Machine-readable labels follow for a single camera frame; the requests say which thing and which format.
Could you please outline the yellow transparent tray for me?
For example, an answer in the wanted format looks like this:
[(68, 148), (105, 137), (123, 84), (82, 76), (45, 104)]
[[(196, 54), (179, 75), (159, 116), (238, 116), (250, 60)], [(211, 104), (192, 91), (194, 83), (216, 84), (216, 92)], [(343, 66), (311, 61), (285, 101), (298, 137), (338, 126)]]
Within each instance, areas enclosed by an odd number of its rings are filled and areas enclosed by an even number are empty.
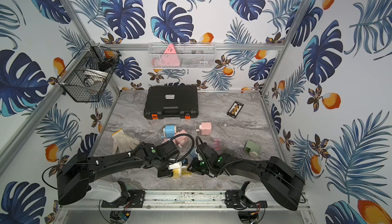
[(191, 176), (192, 172), (188, 171), (187, 168), (181, 168), (181, 176)]

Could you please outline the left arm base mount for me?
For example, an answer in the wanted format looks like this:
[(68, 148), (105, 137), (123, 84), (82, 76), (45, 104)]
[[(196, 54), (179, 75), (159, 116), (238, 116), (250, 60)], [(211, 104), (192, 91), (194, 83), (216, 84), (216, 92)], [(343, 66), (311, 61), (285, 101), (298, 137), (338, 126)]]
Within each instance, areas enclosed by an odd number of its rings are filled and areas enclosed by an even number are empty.
[(143, 190), (128, 189), (122, 181), (117, 182), (120, 186), (120, 197), (113, 202), (102, 201), (103, 208), (142, 208), (146, 192)]

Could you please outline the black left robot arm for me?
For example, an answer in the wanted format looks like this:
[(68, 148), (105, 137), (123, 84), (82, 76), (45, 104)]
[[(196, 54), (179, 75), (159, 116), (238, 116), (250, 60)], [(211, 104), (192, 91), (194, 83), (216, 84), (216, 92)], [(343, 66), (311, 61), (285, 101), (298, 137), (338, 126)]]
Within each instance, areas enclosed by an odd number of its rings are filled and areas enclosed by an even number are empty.
[(91, 184), (99, 179), (118, 172), (153, 167), (159, 172), (169, 170), (171, 164), (181, 162), (191, 151), (179, 158), (179, 150), (174, 143), (178, 137), (188, 137), (192, 146), (194, 138), (186, 133), (155, 146), (151, 143), (140, 143), (135, 149), (125, 153), (108, 156), (88, 157), (85, 153), (75, 154), (69, 162), (57, 172), (58, 203), (65, 206), (73, 204), (93, 191)]

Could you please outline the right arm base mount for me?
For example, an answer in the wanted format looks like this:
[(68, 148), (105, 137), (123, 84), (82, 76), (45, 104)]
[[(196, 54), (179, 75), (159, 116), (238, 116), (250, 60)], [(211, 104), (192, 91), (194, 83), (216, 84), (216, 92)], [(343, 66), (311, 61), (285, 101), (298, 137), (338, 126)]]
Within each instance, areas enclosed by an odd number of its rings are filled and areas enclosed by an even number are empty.
[(250, 181), (245, 182), (240, 190), (227, 190), (225, 192), (224, 203), (227, 208), (243, 211), (248, 208), (264, 209), (267, 208), (266, 201), (254, 202), (245, 196), (245, 190)]

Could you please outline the yellow pencil sharpener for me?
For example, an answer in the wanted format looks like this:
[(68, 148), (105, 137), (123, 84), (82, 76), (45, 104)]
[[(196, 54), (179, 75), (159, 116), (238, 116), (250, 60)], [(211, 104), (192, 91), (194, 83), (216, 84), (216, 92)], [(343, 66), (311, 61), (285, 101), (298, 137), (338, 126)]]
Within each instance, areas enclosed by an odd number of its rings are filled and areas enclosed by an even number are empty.
[(173, 173), (173, 178), (180, 178), (182, 175), (182, 170), (181, 169), (174, 169), (172, 170)]

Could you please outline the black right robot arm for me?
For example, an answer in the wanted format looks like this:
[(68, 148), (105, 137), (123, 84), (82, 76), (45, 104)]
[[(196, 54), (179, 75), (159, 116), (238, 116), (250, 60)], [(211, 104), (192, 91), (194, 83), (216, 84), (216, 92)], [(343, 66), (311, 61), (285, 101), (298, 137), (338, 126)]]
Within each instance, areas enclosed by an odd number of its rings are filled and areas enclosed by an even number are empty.
[(280, 158), (271, 156), (268, 160), (255, 161), (218, 154), (199, 136), (195, 145), (198, 157), (192, 160), (188, 171), (211, 178), (228, 173), (259, 181), (272, 198), (288, 210), (296, 211), (299, 204), (306, 203), (304, 178)]

